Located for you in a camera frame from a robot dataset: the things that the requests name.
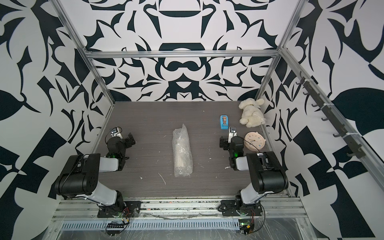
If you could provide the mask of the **blue tape dispenser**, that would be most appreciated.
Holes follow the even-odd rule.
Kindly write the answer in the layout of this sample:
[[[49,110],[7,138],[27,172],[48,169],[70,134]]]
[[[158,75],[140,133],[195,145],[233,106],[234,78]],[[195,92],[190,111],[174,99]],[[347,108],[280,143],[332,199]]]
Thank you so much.
[[[227,115],[221,115],[220,116],[220,126],[222,130],[228,130],[229,129],[229,119]]]

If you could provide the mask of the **clear bubble wrap sheet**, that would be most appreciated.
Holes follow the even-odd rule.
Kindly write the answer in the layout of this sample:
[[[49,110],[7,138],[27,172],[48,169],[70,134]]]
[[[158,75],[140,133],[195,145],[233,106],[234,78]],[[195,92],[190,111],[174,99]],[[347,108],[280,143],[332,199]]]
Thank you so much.
[[[193,173],[193,156],[187,127],[173,131],[173,159],[175,177],[186,177]]]

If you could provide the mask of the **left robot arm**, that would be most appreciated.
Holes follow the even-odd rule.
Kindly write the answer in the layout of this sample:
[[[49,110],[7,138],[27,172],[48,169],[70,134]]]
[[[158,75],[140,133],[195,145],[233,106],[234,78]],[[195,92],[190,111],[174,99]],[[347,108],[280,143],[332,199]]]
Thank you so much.
[[[95,153],[68,158],[54,184],[57,195],[64,199],[83,198],[110,212],[121,213],[126,208],[122,194],[103,185],[99,181],[99,173],[122,171],[129,159],[126,150],[135,145],[136,141],[132,133],[124,138],[115,130],[111,135],[106,142],[106,156]]]

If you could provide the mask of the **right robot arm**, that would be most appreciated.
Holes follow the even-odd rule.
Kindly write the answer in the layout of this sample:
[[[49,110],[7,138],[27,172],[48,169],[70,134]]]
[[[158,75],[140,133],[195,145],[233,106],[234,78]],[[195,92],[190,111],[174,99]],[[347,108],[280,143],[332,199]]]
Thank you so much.
[[[269,194],[278,194],[288,188],[288,177],[274,152],[244,153],[244,139],[220,137],[220,148],[229,152],[230,167],[248,171],[251,183],[235,197],[237,211],[249,210]]]

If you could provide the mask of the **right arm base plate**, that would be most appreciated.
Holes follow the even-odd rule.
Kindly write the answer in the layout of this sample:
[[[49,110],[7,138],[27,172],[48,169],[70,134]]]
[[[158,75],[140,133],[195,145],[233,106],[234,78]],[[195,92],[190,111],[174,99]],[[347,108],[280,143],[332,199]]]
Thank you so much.
[[[261,204],[240,205],[235,200],[221,200],[217,210],[224,217],[259,217],[264,213]]]

